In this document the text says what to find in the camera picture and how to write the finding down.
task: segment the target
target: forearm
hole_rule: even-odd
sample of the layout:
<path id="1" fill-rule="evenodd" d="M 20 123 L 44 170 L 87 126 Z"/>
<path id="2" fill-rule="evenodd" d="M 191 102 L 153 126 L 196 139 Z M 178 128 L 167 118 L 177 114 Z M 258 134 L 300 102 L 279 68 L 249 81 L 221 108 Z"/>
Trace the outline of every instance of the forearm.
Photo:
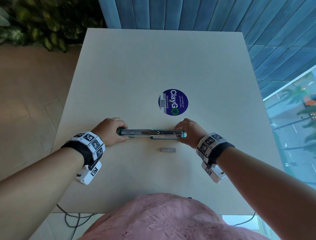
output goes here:
<path id="1" fill-rule="evenodd" d="M 28 239 L 83 166 L 83 156 L 62 148 L 0 182 L 3 239 Z"/>
<path id="2" fill-rule="evenodd" d="M 314 239 L 316 191 L 235 148 L 217 159 L 243 198 L 281 239 Z"/>

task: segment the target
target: circular sticker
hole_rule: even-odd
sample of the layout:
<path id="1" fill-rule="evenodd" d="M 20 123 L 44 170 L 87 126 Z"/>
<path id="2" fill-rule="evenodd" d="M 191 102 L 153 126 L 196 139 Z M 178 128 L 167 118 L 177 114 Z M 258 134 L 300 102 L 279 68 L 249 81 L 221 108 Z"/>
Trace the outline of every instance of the circular sticker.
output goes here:
<path id="1" fill-rule="evenodd" d="M 177 89 L 169 89 L 160 94 L 158 104 L 165 114 L 177 116 L 186 111 L 189 101 L 183 92 Z"/>

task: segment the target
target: pink fabric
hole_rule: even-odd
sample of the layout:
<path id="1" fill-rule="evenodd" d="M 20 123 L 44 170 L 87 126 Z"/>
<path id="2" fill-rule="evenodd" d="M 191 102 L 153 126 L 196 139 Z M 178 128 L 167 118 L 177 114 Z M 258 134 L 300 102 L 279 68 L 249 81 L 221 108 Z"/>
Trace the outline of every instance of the pink fabric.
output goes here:
<path id="1" fill-rule="evenodd" d="M 242 227 L 227 225 L 209 207 L 194 199 L 156 193 L 139 196 L 103 215 L 84 233 L 86 239 L 262 239 Z"/>

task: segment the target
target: black wrist strap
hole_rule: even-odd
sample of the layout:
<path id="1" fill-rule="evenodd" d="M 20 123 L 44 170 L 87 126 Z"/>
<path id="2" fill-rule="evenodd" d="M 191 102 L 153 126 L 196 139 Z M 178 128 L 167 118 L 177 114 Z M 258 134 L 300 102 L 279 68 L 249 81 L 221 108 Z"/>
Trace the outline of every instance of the black wrist strap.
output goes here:
<path id="1" fill-rule="evenodd" d="M 91 151 L 87 146 L 77 141 L 69 141 L 66 142 L 61 148 L 73 148 L 82 154 L 84 159 L 83 165 L 88 165 L 91 161 L 93 161 Z"/>
<path id="2" fill-rule="evenodd" d="M 224 142 L 224 143 L 220 143 L 218 144 L 210 153 L 208 159 L 211 163 L 213 164 L 217 164 L 216 163 L 216 159 L 222 154 L 222 152 L 229 148 L 229 147 L 235 147 L 233 144 L 229 143 L 229 142 Z"/>

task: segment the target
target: table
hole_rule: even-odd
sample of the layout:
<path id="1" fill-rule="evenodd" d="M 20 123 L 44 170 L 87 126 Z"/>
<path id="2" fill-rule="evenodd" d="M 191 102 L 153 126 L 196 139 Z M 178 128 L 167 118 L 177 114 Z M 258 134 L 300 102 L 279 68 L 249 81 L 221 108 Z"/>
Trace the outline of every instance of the table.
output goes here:
<path id="1" fill-rule="evenodd" d="M 168 115 L 158 98 L 173 89 L 188 105 Z M 107 117 L 121 117 L 131 129 L 173 129 L 187 117 L 283 170 L 242 33 L 88 29 L 53 151 Z M 133 138 L 107 148 L 93 181 L 73 182 L 59 204 L 107 213 L 140 194 L 164 192 L 218 214 L 253 214 L 229 179 L 215 184 L 201 162 L 177 140 Z"/>

